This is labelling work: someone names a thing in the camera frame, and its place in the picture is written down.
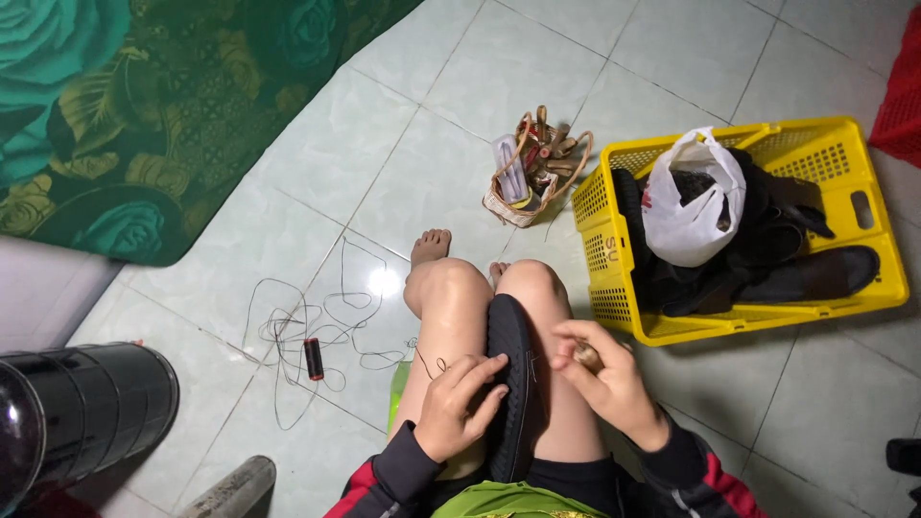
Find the red thread spool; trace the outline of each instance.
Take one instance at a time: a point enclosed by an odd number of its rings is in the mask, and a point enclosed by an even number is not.
[[[320,340],[304,340],[304,356],[307,358],[307,374],[314,382],[323,379],[323,358],[320,356]]]

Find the basket handle hole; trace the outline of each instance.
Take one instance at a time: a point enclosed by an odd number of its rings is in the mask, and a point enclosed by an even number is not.
[[[870,230],[876,225],[876,219],[873,217],[873,210],[869,206],[867,193],[863,191],[854,191],[851,193],[851,205],[854,206],[854,214],[857,216],[857,226],[863,230]]]

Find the bare foot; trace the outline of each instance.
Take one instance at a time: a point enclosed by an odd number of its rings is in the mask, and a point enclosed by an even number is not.
[[[492,263],[489,265],[489,276],[493,279],[493,289],[499,287],[499,279],[502,278],[502,274],[506,273],[509,266],[511,266],[509,263]]]
[[[431,229],[422,233],[422,237],[415,240],[415,246],[410,253],[411,268],[415,268],[428,261],[437,261],[448,257],[448,245],[451,243],[449,230]]]

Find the black shorts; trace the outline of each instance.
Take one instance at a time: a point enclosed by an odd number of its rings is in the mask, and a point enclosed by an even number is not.
[[[488,470],[481,466],[472,475],[464,478],[433,482],[419,499],[419,507],[414,516],[431,516],[435,510],[461,491],[488,478]],[[534,459],[525,482],[532,487],[548,489],[561,497],[580,501],[613,518],[620,518],[624,516],[620,488],[632,485],[635,481],[621,465],[608,457],[588,463],[558,463]]]

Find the red stripe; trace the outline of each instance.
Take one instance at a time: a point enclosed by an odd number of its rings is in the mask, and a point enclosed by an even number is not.
[[[367,461],[354,472],[348,479],[348,493],[342,500],[332,506],[323,518],[341,518],[349,511],[355,508],[359,500],[365,498],[371,486],[378,483],[374,476],[374,470],[371,468],[371,461]]]
[[[742,484],[732,475],[723,472],[716,455],[712,453],[706,455],[706,467],[707,472],[706,477],[704,477],[704,483],[722,495],[729,507],[740,518],[768,518],[767,514],[758,509],[754,496],[745,487],[745,484]]]

